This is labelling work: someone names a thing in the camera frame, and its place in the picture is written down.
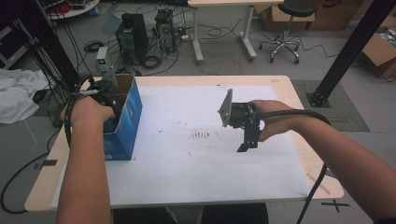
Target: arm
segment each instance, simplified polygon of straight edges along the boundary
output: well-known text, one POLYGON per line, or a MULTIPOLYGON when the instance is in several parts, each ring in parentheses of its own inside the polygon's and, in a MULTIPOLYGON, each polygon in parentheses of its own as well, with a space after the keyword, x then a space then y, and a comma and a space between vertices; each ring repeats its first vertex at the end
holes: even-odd
MULTIPOLYGON (((264 113, 292 109, 277 101, 253 103, 264 113)), ((283 116, 264 122, 260 141, 288 130, 297 132, 373 221, 396 217, 396 171, 375 154, 326 123, 308 116, 283 116)))
POLYGON ((97 104, 91 97, 76 101, 57 223, 110 223, 103 123, 113 116, 110 107, 97 104))

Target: computer tower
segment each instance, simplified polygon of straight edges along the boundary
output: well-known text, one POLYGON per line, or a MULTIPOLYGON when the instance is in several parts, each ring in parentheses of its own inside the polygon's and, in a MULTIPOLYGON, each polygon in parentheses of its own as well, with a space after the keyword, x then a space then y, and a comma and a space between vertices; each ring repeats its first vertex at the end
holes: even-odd
POLYGON ((173 10, 159 9, 155 17, 157 33, 161 37, 160 49, 164 52, 176 50, 173 10))
POLYGON ((143 15, 124 13, 116 38, 125 64, 141 64, 144 61, 149 38, 143 15))

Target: desk leg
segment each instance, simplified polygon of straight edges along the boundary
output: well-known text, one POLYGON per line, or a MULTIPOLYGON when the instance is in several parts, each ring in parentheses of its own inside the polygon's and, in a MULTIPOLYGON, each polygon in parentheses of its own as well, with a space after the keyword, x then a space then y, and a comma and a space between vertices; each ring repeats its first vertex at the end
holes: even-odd
POLYGON ((202 55, 201 46, 199 45, 198 41, 198 19, 197 19, 197 10, 198 8, 195 7, 193 11, 193 35, 192 35, 192 45, 195 51, 195 58, 197 63, 202 63, 204 61, 204 56, 202 55))
POLYGON ((248 32, 250 31, 250 23, 251 23, 251 18, 253 16, 253 10, 254 10, 254 6, 248 7, 246 23, 245 23, 245 31, 240 33, 242 42, 244 43, 245 48, 247 49, 247 53, 250 57, 250 61, 253 61, 253 59, 257 58, 257 54, 254 51, 253 47, 251 47, 250 41, 248 40, 248 32))

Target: black metal pole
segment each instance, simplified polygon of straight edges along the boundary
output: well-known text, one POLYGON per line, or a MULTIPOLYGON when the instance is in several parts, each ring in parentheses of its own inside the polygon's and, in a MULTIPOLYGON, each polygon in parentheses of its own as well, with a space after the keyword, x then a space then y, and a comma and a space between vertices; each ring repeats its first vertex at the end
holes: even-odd
POLYGON ((319 107, 326 103, 332 94, 332 90, 395 6, 396 0, 374 0, 325 78, 320 82, 315 92, 309 96, 308 100, 311 106, 319 107))
POLYGON ((69 91, 73 90, 79 80, 79 74, 76 72, 58 37, 50 28, 37 1, 9 0, 6 7, 0 7, 0 13, 4 14, 4 18, 15 17, 21 21, 31 37, 36 38, 46 51, 62 77, 64 84, 68 87, 67 89, 69 91))

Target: hand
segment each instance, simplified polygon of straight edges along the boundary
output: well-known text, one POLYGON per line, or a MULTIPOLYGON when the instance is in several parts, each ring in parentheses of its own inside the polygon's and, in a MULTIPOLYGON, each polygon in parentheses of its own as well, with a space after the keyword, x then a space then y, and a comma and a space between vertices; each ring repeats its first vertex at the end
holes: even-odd
MULTIPOLYGON (((61 120, 64 120, 66 108, 61 113, 61 120)), ((99 105, 91 96, 76 100, 71 117, 71 126, 76 123, 85 123, 90 120, 104 122, 107 119, 114 119, 115 115, 110 106, 99 105)))
MULTIPOLYGON (((291 110, 294 109, 288 105, 283 104, 279 101, 267 101, 267 100, 254 100, 252 103, 257 107, 258 113, 268 113, 279 110, 291 110)), ((293 130, 296 124, 296 117, 305 117, 299 115, 293 116, 278 116, 268 119, 264 119, 264 129, 260 133, 259 141, 263 142, 273 135, 279 133, 285 133, 289 130, 293 130)))

